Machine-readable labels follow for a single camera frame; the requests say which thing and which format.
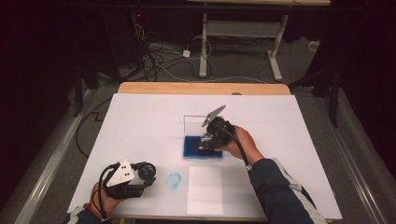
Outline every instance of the desk leg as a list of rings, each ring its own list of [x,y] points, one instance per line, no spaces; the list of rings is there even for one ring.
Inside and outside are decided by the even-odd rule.
[[[206,66],[207,66],[207,52],[206,52],[206,37],[207,37],[207,13],[204,13],[204,19],[202,23],[202,49],[201,49],[201,61],[199,65],[199,77],[206,77]]]
[[[282,40],[282,35],[283,35],[283,32],[285,31],[286,22],[288,21],[288,17],[289,17],[289,15],[284,15],[282,17],[282,22],[279,24],[279,27],[277,28],[276,39],[275,39],[273,50],[268,50],[268,60],[270,61],[271,68],[272,68],[274,78],[276,81],[282,80],[282,75],[280,74],[280,70],[279,70],[279,67],[276,62],[276,53],[277,53],[277,50],[279,49],[280,41]]]

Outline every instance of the white tabletop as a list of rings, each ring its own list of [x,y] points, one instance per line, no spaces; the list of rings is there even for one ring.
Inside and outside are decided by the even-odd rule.
[[[157,180],[141,198],[121,203],[114,216],[265,219],[242,161],[227,152],[221,161],[182,159],[184,117],[205,116],[221,105],[221,115],[247,129],[265,157],[278,158],[325,218],[341,218],[295,97],[260,95],[115,94],[68,211],[89,200],[109,164],[129,159],[153,163]],[[191,167],[220,171],[214,182],[220,184],[221,215],[187,215]],[[181,177],[176,189],[166,184],[172,174]]]

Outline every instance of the blue base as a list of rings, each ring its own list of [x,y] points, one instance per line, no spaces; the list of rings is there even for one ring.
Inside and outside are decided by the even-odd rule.
[[[222,159],[222,151],[203,152],[198,148],[201,136],[184,137],[184,159]]]

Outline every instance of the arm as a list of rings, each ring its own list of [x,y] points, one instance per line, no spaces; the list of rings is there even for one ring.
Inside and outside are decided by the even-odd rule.
[[[99,212],[99,197],[101,192],[103,207],[108,216],[110,216],[116,209],[117,205],[124,201],[124,199],[116,200],[107,196],[104,189],[99,189],[99,184],[96,183],[92,188],[90,203],[84,204],[84,208],[77,207],[72,213],[68,214],[64,219],[63,224],[102,224],[110,222],[102,222],[102,216]]]
[[[308,193],[287,175],[278,160],[265,159],[251,135],[244,129],[235,126],[235,133],[252,166],[250,182],[271,223],[327,223]],[[242,159],[235,141],[220,149],[230,151],[236,158]]]

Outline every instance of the white desk frame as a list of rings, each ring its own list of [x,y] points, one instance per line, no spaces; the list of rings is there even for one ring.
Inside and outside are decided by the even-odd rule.
[[[232,35],[253,37],[274,37],[275,42],[272,50],[267,51],[269,63],[276,81],[282,80],[279,67],[276,62],[276,53],[282,40],[283,32],[289,15],[284,15],[281,22],[253,22],[253,21],[209,21],[207,13],[204,13],[202,31],[202,53],[200,61],[199,76],[206,77],[208,35]]]
[[[207,3],[242,3],[242,4],[267,4],[267,5],[303,5],[303,6],[327,6],[329,0],[191,0],[194,2]],[[208,35],[230,35],[251,37],[274,37],[275,42],[272,50],[267,51],[269,64],[271,65],[276,81],[282,80],[279,67],[276,62],[276,54],[280,41],[286,28],[289,15],[283,15],[281,22],[252,22],[252,21],[209,21],[207,13],[204,13],[202,32],[202,53],[200,61],[200,77],[206,77]]]

